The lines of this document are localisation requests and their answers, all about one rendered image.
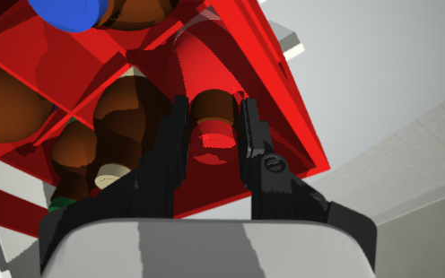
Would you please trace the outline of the brown bottle with green cap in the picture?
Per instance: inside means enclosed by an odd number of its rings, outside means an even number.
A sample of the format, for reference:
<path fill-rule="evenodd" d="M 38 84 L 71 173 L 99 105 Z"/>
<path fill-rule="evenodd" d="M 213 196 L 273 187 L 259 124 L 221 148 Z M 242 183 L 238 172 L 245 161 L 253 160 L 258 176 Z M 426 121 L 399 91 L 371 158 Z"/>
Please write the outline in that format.
<path fill-rule="evenodd" d="M 61 178 L 50 198 L 48 212 L 89 197 L 95 184 L 97 167 L 105 152 L 94 130 L 74 117 L 56 139 L 51 160 Z"/>

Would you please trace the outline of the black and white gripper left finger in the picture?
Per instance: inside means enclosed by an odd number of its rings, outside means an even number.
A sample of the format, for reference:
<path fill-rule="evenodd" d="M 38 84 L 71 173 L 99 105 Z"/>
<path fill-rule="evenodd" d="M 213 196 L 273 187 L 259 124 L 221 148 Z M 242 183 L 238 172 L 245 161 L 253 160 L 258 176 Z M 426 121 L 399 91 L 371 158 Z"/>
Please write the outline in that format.
<path fill-rule="evenodd" d="M 86 223 L 129 217 L 173 219 L 174 190 L 186 180 L 188 123 L 188 98 L 175 95 L 170 117 L 161 117 L 153 150 L 139 158 L 135 169 L 95 197 L 58 208 L 41 219 L 40 277 L 63 237 Z"/>

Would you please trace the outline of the brown bottle with blue cap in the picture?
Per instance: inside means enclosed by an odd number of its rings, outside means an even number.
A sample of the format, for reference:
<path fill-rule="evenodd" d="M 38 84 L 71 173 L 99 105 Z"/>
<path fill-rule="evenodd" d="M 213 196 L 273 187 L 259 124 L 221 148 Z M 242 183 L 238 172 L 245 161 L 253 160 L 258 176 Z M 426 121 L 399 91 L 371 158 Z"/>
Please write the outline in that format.
<path fill-rule="evenodd" d="M 180 0 L 28 0 L 33 10 L 53 27 L 78 33 L 105 26 L 138 31 L 164 21 Z"/>
<path fill-rule="evenodd" d="M 57 108 L 0 67 L 0 143 L 34 135 Z"/>

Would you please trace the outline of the brown bottle with cream cap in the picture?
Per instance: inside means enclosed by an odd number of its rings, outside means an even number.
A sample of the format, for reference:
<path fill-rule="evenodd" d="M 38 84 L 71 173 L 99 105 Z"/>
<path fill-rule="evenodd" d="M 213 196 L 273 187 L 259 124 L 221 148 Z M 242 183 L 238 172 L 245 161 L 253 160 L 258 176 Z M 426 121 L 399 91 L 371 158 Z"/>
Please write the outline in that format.
<path fill-rule="evenodd" d="M 170 117 L 172 103 L 132 66 L 101 94 L 93 111 L 94 133 L 105 148 L 95 184 L 100 189 L 137 167 L 153 150 L 161 117 Z"/>

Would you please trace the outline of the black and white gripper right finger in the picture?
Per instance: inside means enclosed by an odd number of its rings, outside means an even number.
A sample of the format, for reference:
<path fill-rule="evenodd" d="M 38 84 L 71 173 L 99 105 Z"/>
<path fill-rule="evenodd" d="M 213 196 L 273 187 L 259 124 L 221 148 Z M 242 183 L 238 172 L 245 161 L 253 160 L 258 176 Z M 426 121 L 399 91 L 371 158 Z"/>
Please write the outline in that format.
<path fill-rule="evenodd" d="M 287 160 L 274 151 L 267 120 L 259 120 L 255 98 L 241 102 L 238 152 L 240 182 L 251 192 L 251 220 L 322 222 L 344 230 L 358 242 L 374 273 L 375 223 L 366 215 L 327 201 L 289 171 Z"/>

